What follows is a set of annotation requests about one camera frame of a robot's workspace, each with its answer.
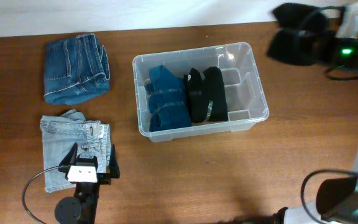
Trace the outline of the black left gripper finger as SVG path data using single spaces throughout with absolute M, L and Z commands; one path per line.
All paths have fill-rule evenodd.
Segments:
M 59 163 L 59 170 L 69 170 L 71 166 L 76 164 L 76 155 L 78 144 L 75 142 L 67 155 Z
M 109 168 L 110 177 L 112 179 L 120 178 L 120 170 L 119 170 L 119 165 L 117 163 L 116 148 L 114 144 L 111 146 L 108 168 Z

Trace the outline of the light blue jeans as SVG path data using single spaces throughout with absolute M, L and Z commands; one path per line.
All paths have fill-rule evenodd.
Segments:
M 84 158 L 97 157 L 98 173 L 105 173 L 111 157 L 110 127 L 96 120 L 87 120 L 83 113 L 72 109 L 60 116 L 42 116 L 44 168 L 58 166 L 78 145 L 77 155 Z

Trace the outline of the black shirt front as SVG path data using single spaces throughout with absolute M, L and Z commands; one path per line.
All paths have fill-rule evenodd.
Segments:
M 267 56 L 296 66 L 332 64 L 330 44 L 334 32 L 328 30 L 329 19 L 323 12 L 337 9 L 336 6 L 317 7 L 294 2 L 276 7 L 272 13 L 279 24 L 279 31 L 270 43 Z

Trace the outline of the blue shirt bundle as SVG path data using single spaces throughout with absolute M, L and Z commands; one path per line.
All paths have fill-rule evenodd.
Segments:
M 183 79 L 174 76 L 163 65 L 151 68 L 149 77 L 150 83 L 145 86 L 151 114 L 149 131 L 190 127 Z

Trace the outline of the dark blue jeans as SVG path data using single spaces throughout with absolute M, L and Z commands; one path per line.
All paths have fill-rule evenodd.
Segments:
M 108 92 L 110 79 L 107 51 L 94 34 L 81 34 L 46 45 L 46 103 L 83 103 Z

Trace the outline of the black shirt with logo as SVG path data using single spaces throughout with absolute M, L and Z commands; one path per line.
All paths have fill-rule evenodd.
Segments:
M 209 67 L 202 73 L 191 68 L 183 79 L 192 123 L 228 121 L 223 74 L 218 67 Z

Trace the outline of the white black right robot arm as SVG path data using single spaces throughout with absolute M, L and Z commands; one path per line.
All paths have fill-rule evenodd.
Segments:
M 358 40 L 339 38 L 333 31 L 280 30 L 268 56 L 292 65 L 321 64 L 327 71 L 345 70 L 358 79 Z M 309 173 L 300 189 L 301 205 L 284 207 L 272 215 L 272 223 L 358 223 L 358 149 L 349 169 L 332 165 Z

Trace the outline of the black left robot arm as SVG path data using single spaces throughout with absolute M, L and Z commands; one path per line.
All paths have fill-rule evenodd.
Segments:
M 78 145 L 74 144 L 69 153 L 59 163 L 58 170 L 65 178 L 75 184 L 72 197 L 65 197 L 55 207 L 55 219 L 59 223 L 95 222 L 96 210 L 101 185 L 110 185 L 112 179 L 120 178 L 120 170 L 116 159 L 115 147 L 111 147 L 108 171 L 98 173 L 96 156 L 81 157 L 77 154 Z

